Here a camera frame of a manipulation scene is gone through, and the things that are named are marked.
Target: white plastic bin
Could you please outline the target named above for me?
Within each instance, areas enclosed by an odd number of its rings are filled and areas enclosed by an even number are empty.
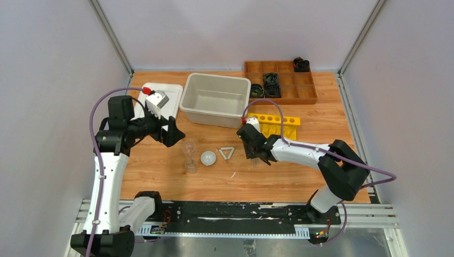
[[[180,109],[192,123],[239,128],[250,91],[251,82],[245,78],[192,73]]]

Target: white plastic tray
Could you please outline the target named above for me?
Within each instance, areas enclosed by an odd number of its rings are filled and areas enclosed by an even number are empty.
[[[192,123],[239,128],[250,91],[251,82],[245,78],[192,73],[180,109]]]
[[[161,110],[161,115],[169,119],[170,116],[177,118],[178,104],[180,103],[181,95],[183,94],[183,86],[177,84],[162,84],[162,83],[145,83],[142,88],[148,87],[151,90],[161,90],[169,97],[169,101],[164,105]],[[145,105],[146,94],[140,92],[137,98],[141,103]],[[139,104],[134,106],[134,119],[143,118],[143,109]]]

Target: white bowl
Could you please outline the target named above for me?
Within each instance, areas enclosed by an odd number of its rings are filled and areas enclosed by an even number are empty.
[[[212,151],[203,152],[202,156],[200,156],[200,160],[204,165],[210,166],[216,161],[216,154]]]

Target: wooden table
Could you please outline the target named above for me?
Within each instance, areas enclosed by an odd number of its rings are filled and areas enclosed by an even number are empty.
[[[206,73],[244,76],[238,71]],[[136,72],[132,86],[142,87],[147,82],[184,86],[189,74],[191,72]],[[314,82],[319,97],[317,104],[281,106],[284,115],[301,117],[298,141],[331,143],[341,139],[353,147],[334,74],[316,72]],[[131,95],[137,97],[138,92],[132,91]],[[250,112],[278,114],[272,105],[252,106]],[[325,184],[319,171],[302,165],[261,163],[254,168],[245,157],[236,129],[193,124],[181,110],[177,127],[186,134],[187,140],[196,142],[197,172],[186,173],[181,142],[166,148],[147,137],[131,150],[123,178],[122,199],[133,199],[139,191],[159,191],[163,200],[306,202]],[[230,146],[236,150],[226,163],[216,147]],[[217,156],[216,163],[209,167],[200,162],[200,155],[207,150]],[[369,203],[367,191],[361,190],[355,202]]]

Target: red connector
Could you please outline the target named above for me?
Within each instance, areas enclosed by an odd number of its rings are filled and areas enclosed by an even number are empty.
[[[143,88],[143,93],[146,94],[146,95],[151,95],[152,94],[152,90],[149,89],[148,87],[144,87]]]

